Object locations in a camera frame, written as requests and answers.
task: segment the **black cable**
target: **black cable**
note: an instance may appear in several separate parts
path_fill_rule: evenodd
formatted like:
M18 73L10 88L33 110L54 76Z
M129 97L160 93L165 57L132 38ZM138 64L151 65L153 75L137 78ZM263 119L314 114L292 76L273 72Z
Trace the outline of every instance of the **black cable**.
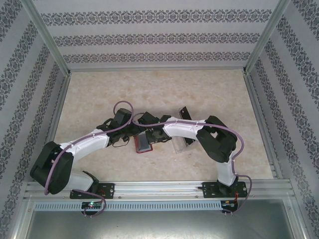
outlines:
M128 142L127 142L126 144L123 144L123 145L120 145L120 146L114 146L115 143L113 143L112 146L113 146L114 148L119 148L119 147L123 147L123 146L128 145L129 142L130 142L130 138L129 138L129 140L128 140Z

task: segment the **marble floor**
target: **marble floor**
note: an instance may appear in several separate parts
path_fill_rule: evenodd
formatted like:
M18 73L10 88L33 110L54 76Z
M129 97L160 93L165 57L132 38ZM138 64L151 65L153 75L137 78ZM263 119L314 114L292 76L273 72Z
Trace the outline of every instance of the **marble floor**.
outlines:
M245 140L236 172L253 179L273 178L241 70L72 73L55 142L88 134L113 117L113 106L120 100L131 102L136 113L148 111L156 117L178 116L183 106L193 120L217 116ZM95 151L73 167L100 181L217 179L216 164L200 144L176 154L171 141L137 154L130 140L125 147Z

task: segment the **patterned wallpaper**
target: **patterned wallpaper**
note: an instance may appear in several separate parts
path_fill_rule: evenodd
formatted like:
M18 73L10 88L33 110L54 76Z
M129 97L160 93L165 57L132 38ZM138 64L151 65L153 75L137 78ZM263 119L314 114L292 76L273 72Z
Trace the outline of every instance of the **patterned wallpaper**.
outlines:
M278 0L35 0L69 68L243 67Z
M64 76L18 0L0 0L0 239L48 137Z
M311 238L319 238L318 0L292 0L264 47L253 85L275 153Z

